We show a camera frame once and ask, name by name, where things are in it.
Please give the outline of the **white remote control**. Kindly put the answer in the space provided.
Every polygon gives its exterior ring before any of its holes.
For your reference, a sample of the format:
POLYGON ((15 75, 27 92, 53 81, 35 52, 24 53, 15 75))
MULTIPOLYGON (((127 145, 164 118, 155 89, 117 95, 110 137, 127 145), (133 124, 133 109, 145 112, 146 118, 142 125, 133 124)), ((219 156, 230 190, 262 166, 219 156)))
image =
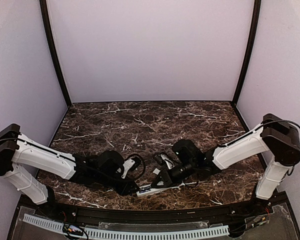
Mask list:
POLYGON ((162 187, 162 188, 155 188, 155 187, 151 187, 150 184, 147 184, 147 185, 144 185, 144 186, 141 186, 140 189, 151 189, 151 191, 149 192, 145 192, 143 194, 140 194, 139 193, 139 190, 136 192, 136 195, 137 197, 146 197, 146 196, 151 196, 151 195, 154 195, 154 194, 158 194, 158 193, 161 193, 161 192, 164 192, 166 190, 170 190, 170 189, 179 189, 180 187, 184 187, 185 186, 185 183, 182 182, 181 184, 178 184, 178 185, 175 185, 175 186, 171 186, 171 187, 162 187))

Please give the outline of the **white battery cover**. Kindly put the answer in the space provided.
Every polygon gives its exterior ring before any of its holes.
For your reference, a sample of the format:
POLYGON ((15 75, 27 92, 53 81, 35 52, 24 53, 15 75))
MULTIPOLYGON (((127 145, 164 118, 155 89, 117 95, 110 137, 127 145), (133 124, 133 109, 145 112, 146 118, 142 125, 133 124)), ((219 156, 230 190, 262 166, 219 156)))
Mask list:
POLYGON ((155 175, 158 175, 160 173, 160 170, 155 168, 152 173, 155 174, 155 175))

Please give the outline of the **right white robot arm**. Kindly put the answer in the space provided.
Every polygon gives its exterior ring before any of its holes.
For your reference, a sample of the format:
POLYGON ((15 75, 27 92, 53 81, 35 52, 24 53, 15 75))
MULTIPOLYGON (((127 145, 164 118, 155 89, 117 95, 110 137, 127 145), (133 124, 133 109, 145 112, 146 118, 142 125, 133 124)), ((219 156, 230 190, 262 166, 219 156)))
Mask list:
POLYGON ((268 113, 249 132, 206 152, 189 139, 177 141, 172 151, 180 164, 162 169, 151 183, 152 188, 170 188, 194 173, 210 177, 251 156, 271 152, 272 159, 255 189, 255 198, 269 200, 282 179, 300 162, 300 126, 268 113))

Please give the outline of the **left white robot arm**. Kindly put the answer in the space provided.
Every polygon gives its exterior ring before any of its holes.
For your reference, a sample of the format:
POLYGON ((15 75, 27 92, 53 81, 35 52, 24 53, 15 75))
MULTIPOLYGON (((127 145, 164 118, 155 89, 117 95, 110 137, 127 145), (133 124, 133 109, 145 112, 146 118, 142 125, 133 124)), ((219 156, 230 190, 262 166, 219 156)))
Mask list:
POLYGON ((135 160, 124 159, 114 150, 89 156, 60 152, 31 140, 14 123, 0 132, 0 177, 8 180, 36 205, 53 201, 55 195, 50 187, 38 182, 24 168, 25 165, 76 184, 109 187, 119 195, 127 196, 140 189, 134 179, 127 178, 135 163, 135 160))

